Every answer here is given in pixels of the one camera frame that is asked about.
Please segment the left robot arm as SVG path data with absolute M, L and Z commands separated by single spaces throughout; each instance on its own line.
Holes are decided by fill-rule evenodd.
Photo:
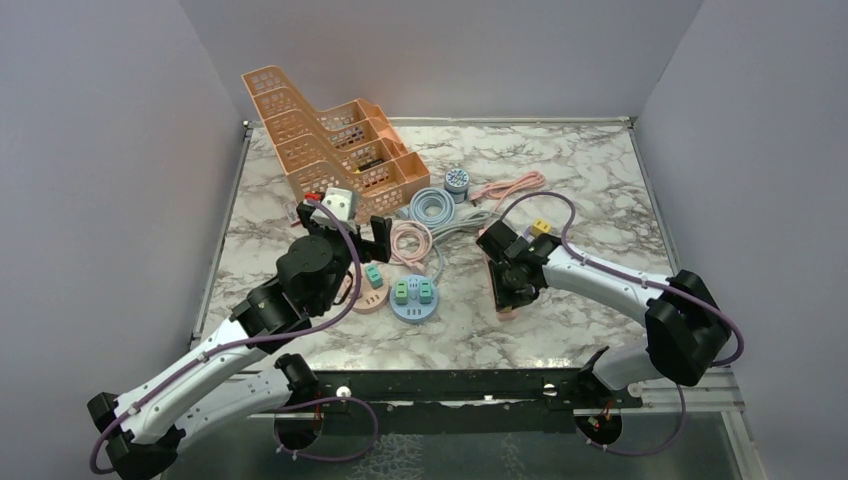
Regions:
M 299 354 L 242 381 L 232 376 L 291 341 L 334 326 L 352 310 L 313 325 L 334 305 L 347 273 L 354 301 L 365 281 L 362 264 L 391 258 L 391 220 L 370 220 L 362 237 L 344 207 L 306 200 L 297 213 L 307 229 L 277 260 L 277 273 L 249 292 L 217 329 L 167 369 L 120 395 L 102 392 L 87 404 L 100 435 L 89 458 L 96 475 L 152 479 L 215 430 L 285 405 L 298 411 L 317 403 L 318 379 Z

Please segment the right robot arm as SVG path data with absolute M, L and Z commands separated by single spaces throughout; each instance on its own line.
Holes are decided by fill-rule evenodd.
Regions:
M 477 239 L 487 256 L 497 310 L 514 310 L 555 289 L 588 298 L 643 326 L 644 339 L 604 347 L 579 370 L 577 393 L 600 407 L 617 391 L 666 378 L 697 385 L 717 365 L 732 329 L 703 280 L 681 270 L 673 276 L 647 274 L 593 258 L 552 234 L 529 238 L 497 221 Z

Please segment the teal blue usb charger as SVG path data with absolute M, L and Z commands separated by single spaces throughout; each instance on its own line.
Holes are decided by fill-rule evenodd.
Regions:
M 372 289 L 379 289 L 384 286 L 383 276 L 376 264 L 367 265 L 364 268 L 364 273 Z

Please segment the green usb charger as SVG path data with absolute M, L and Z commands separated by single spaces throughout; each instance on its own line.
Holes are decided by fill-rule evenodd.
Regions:
M 398 281 L 394 286 L 394 301 L 397 305 L 407 305 L 409 302 L 409 286 L 406 280 Z

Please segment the yellow charger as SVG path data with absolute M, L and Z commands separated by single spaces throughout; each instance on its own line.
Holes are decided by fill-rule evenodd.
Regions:
M 551 224 L 544 219 L 536 219 L 530 226 L 530 234 L 533 237 L 539 237 L 543 234 L 549 234 L 551 230 Z

